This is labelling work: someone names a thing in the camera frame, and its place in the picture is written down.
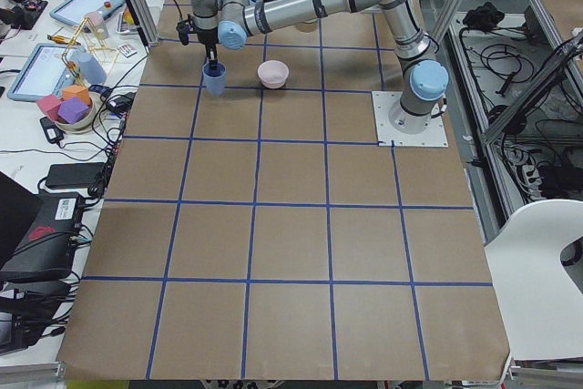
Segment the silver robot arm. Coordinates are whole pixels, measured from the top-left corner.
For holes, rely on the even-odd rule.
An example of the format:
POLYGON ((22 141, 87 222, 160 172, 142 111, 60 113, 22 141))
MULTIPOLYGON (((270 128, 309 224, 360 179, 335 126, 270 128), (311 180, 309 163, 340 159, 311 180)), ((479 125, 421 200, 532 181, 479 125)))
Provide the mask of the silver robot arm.
POLYGON ((300 22, 324 19, 337 13, 359 13, 378 7, 392 33, 402 69, 404 90, 389 111, 391 125, 406 134, 425 131, 447 88, 447 70, 430 52, 436 41, 422 28, 412 0, 189 0, 192 12, 176 25, 182 45, 196 36, 206 50, 213 76, 223 72, 218 46, 241 50, 251 36, 267 35, 300 22))

